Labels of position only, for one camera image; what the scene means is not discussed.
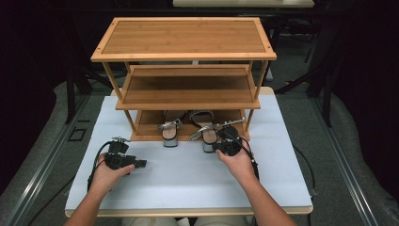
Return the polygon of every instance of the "wooden shelf top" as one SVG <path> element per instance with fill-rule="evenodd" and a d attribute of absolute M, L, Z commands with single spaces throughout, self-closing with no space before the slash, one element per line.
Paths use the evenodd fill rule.
<path fill-rule="evenodd" d="M 93 62 L 275 60 L 259 18 L 115 18 Z"/>

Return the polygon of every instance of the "table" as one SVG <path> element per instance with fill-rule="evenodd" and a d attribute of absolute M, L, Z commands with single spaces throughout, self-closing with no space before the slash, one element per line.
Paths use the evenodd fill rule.
<path fill-rule="evenodd" d="M 174 7 L 312 8 L 312 0 L 173 0 Z"/>
<path fill-rule="evenodd" d="M 259 164 L 261 183 L 287 213 L 308 214 L 313 208 L 311 197 L 273 90 L 262 88 L 259 98 L 263 108 L 253 116 L 249 144 Z M 100 147 L 111 137 L 130 136 L 123 112 L 115 110 L 117 101 L 116 96 L 104 98 L 65 206 L 68 217 L 87 193 L 87 179 Z M 253 214 L 243 189 L 215 153 L 203 152 L 201 141 L 179 141 L 176 148 L 164 148 L 162 141 L 127 144 L 127 154 L 148 160 L 147 167 L 120 179 L 105 196 L 99 217 Z"/>

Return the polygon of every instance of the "human hand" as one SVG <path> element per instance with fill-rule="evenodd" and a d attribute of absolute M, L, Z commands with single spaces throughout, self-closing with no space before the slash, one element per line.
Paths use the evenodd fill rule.
<path fill-rule="evenodd" d="M 104 162 L 105 153 L 100 154 L 96 171 L 94 172 L 93 181 L 88 192 L 96 192 L 104 197 L 112 187 L 118 182 L 120 177 L 131 172 L 135 166 L 130 165 L 120 169 L 110 169 Z"/>
<path fill-rule="evenodd" d="M 242 145 L 250 151 L 246 142 L 242 142 Z M 256 178 L 252 163 L 245 150 L 241 149 L 235 156 L 228 156 L 220 150 L 216 150 L 216 153 L 219 159 L 228 166 L 232 176 L 239 183 L 249 178 Z"/>

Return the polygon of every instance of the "shoe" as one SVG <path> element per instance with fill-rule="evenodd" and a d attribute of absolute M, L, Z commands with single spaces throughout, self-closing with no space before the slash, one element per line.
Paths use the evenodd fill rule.
<path fill-rule="evenodd" d="M 212 110 L 194 110 L 189 113 L 192 124 L 200 128 L 196 134 L 190 137 L 195 140 L 202 136 L 202 147 L 206 153 L 214 152 L 213 144 L 217 142 L 216 130 L 213 128 L 214 112 Z"/>
<path fill-rule="evenodd" d="M 158 129 L 162 130 L 162 138 L 164 139 L 164 147 L 174 148 L 178 145 L 177 130 L 182 127 L 182 119 L 185 116 L 184 110 L 166 110 L 164 111 L 165 123 L 158 125 Z"/>

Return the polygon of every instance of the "shoe rack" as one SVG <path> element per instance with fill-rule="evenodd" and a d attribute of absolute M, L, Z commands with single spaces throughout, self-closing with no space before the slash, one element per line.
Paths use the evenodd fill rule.
<path fill-rule="evenodd" d="M 164 110 L 210 109 L 214 123 L 222 123 L 246 117 L 249 109 L 234 127 L 250 137 L 265 69 L 276 58 L 259 18 L 157 17 L 115 18 L 91 60 L 103 63 L 119 98 L 116 109 L 132 127 L 131 140 L 163 140 L 156 128 Z M 251 73 L 254 60 L 262 62 L 259 84 Z M 121 89 L 113 62 L 127 69 Z M 137 110 L 135 119 L 130 110 Z M 188 140 L 198 128 L 188 119 L 183 123 L 179 140 Z"/>

